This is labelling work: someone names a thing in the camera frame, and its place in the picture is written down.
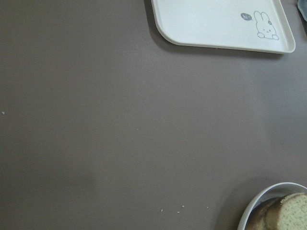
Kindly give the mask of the white round plate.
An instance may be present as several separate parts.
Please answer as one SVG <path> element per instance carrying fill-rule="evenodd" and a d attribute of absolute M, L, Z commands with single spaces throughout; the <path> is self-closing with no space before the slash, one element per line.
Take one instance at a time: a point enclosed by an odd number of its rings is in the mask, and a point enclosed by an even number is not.
<path fill-rule="evenodd" d="M 297 183 L 292 183 L 292 182 L 282 182 L 282 183 L 277 183 L 273 184 L 261 192 L 259 192 L 249 203 L 249 205 L 246 207 L 237 230 L 244 230 L 246 228 L 248 218 L 251 214 L 251 212 L 259 206 L 261 203 L 265 202 L 266 200 L 269 200 L 271 198 L 276 198 L 276 197 L 283 197 L 287 196 L 289 194 L 294 194 L 294 193 L 306 193 L 307 188 L 303 185 L 297 184 Z"/>

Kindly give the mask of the bread slice bottom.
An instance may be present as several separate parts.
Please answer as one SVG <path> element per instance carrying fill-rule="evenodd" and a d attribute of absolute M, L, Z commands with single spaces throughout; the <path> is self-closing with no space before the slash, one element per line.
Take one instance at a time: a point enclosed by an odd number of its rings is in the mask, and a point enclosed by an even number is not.
<path fill-rule="evenodd" d="M 272 198 L 259 204 L 254 210 L 252 210 L 248 221 L 246 223 L 246 230 L 267 230 L 265 222 L 265 214 L 272 204 L 274 204 L 278 198 Z"/>

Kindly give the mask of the bread slice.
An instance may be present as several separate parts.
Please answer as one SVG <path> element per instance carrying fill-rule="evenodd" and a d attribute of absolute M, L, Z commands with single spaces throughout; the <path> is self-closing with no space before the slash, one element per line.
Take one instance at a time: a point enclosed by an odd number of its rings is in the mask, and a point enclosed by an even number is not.
<path fill-rule="evenodd" d="M 295 193 L 279 198 L 266 211 L 265 224 L 268 230 L 306 230 L 306 193 Z"/>
<path fill-rule="evenodd" d="M 259 204 L 254 210 L 252 210 L 248 221 L 246 223 L 246 230 L 267 230 L 265 222 L 265 214 L 272 204 L 274 204 L 278 198 L 272 198 Z"/>

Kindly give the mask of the bread slice top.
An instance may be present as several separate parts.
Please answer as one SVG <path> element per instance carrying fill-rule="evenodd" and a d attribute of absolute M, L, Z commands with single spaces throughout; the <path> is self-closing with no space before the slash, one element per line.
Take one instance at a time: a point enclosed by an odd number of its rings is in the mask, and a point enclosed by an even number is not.
<path fill-rule="evenodd" d="M 279 198 L 266 211 L 265 224 L 268 230 L 306 230 L 306 193 L 295 193 Z"/>

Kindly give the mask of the cream rabbit tray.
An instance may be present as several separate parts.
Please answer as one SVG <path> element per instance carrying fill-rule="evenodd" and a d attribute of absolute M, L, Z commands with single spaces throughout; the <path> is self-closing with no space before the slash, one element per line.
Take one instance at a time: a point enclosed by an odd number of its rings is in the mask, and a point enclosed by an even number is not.
<path fill-rule="evenodd" d="M 295 39 L 279 0 L 153 0 L 159 33 L 170 43 L 292 53 Z"/>

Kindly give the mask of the grey folded cloth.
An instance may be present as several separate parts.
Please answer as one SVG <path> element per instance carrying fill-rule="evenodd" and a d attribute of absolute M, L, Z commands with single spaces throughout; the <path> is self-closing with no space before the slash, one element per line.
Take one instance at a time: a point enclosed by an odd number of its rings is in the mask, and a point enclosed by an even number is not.
<path fill-rule="evenodd" d="M 302 17 L 304 20 L 307 20 L 307 0 L 298 0 L 297 1 L 297 7 L 302 14 Z"/>

